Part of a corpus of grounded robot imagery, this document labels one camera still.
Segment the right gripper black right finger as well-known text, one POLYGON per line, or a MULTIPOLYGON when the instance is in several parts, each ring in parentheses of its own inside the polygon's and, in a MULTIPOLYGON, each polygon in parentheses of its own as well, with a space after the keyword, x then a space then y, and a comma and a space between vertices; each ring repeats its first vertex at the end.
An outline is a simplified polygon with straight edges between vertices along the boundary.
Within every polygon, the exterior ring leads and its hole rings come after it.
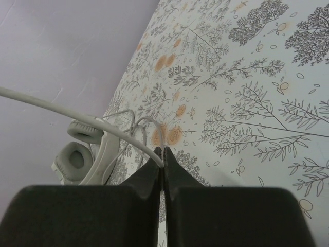
POLYGON ((314 246, 298 201, 283 188, 207 187, 164 150, 168 246, 314 246))

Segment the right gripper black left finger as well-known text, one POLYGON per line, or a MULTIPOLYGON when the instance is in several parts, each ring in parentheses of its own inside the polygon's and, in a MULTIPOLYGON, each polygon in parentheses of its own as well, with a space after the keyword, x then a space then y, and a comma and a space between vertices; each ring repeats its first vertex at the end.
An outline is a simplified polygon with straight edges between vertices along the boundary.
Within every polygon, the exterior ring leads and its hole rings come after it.
POLYGON ((1 220, 1 246, 156 246, 161 169, 116 186, 28 186, 1 220))

